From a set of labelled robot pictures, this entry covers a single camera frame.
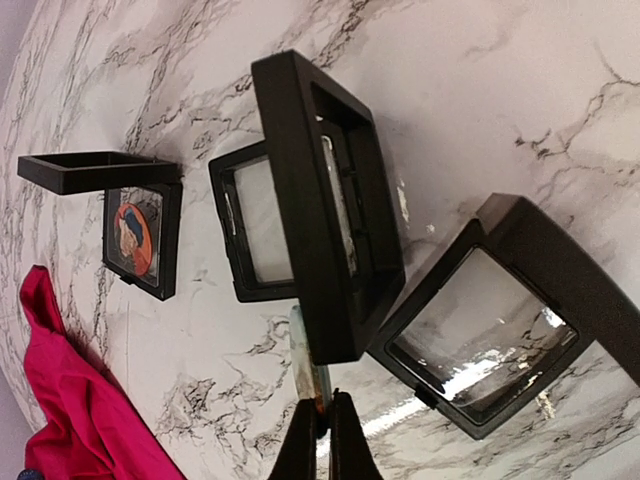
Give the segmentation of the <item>red t-shirt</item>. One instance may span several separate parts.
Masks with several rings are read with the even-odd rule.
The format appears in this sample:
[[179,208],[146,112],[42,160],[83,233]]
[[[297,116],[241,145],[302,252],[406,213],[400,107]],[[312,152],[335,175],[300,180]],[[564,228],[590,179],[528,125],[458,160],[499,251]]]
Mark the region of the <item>red t-shirt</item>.
[[46,424],[26,444],[25,467],[46,479],[180,479],[123,392],[67,339],[46,267],[26,275],[31,327],[24,370]]

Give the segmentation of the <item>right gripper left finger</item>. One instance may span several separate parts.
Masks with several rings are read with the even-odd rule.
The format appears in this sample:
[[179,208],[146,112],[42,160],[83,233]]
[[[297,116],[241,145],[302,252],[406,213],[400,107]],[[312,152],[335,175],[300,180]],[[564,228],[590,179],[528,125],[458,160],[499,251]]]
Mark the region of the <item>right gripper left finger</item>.
[[300,400],[291,418],[269,480],[316,478],[317,410],[312,399]]

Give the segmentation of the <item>brown round brooch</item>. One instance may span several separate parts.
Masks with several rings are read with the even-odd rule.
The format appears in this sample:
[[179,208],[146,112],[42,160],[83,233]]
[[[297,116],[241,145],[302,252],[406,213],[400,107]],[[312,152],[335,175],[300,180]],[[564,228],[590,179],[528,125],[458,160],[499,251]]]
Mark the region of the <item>brown round brooch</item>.
[[135,205],[123,203],[116,211],[114,226],[118,249],[125,259],[133,263],[133,273],[148,273],[153,259],[153,241],[146,217]]

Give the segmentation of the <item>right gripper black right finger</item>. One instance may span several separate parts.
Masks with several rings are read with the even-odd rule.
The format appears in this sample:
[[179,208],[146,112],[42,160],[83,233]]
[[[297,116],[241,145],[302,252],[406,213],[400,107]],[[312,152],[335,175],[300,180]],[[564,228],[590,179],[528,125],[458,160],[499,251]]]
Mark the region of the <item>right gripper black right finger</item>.
[[331,480],[382,480],[353,399],[336,389],[329,411]]

